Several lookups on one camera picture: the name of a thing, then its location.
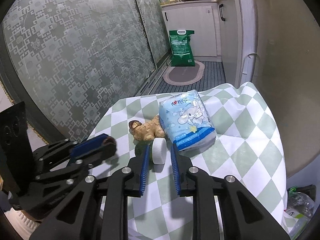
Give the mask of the white bottle cap jar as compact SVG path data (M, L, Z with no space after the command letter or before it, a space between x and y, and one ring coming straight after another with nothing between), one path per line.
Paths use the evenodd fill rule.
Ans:
M151 147L151 159L155 165L164 165L167 158L167 143L164 138L155 138Z

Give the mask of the ginger root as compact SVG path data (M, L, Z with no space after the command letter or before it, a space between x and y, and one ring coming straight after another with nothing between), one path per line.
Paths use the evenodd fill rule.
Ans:
M165 138L165 132L159 122L159 116L152 120L141 123L138 120L129 122L129 130L136 141L149 141L155 138Z

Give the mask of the light blue tissue pack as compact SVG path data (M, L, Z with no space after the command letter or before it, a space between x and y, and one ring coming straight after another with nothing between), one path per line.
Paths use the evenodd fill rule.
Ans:
M160 102L159 122L179 151L211 146L216 140L216 129L196 90Z

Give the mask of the clear plastic bag with trash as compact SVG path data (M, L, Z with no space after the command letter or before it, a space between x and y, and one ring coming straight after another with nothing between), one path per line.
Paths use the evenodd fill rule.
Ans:
M291 239L296 239L315 213L316 186L291 187L288 190L286 214L293 219L291 225L287 222L287 228Z

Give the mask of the white kitchen cabinet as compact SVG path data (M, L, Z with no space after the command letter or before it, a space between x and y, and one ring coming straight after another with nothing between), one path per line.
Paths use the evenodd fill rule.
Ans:
M190 46L199 61L221 61L221 36L217 3L213 0L162 5L167 31L193 30Z

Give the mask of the green white checkered tablecloth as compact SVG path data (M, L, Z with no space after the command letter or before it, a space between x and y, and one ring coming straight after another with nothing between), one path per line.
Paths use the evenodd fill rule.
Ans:
M160 102L170 97L166 93L121 99L104 114L91 137L114 137L117 153L94 168L94 176L106 177L127 165L135 149L129 122L149 121L159 113ZM211 176L235 176L288 229L284 151L267 103L250 82L239 88L224 83L200 92L200 97L216 129L216 141L185 155ZM127 211L130 239L192 238L192 199L177 195L170 159L149 171L143 197L130 198Z

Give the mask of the frosted patterned sliding door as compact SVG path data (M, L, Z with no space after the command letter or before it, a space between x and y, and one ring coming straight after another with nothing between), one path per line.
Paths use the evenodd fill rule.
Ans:
M1 1L1 79L48 142L89 137L170 53L159 0Z

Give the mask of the oval grey floor mat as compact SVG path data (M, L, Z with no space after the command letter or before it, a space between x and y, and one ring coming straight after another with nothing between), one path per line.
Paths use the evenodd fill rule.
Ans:
M173 86L192 85L200 81L204 74L205 65L200 61L195 61L195 66L172 67L169 66L164 74L163 80Z

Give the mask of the striped blue floor rug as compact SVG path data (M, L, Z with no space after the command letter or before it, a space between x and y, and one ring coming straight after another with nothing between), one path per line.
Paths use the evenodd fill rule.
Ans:
M226 82L222 62L195 61L193 67L168 66L150 94L177 93L211 89Z

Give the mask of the green rice bag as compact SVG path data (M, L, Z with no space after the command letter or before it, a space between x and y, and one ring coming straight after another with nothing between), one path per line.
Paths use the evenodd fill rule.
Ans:
M172 67L195 67L194 56L190 46L190 39L193 34L195 34L193 30L169 31Z

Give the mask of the silver refrigerator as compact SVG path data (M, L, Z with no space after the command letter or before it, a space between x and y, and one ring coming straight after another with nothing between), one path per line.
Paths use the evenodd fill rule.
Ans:
M319 155L319 25L303 0L255 0L253 83L279 129L290 177Z

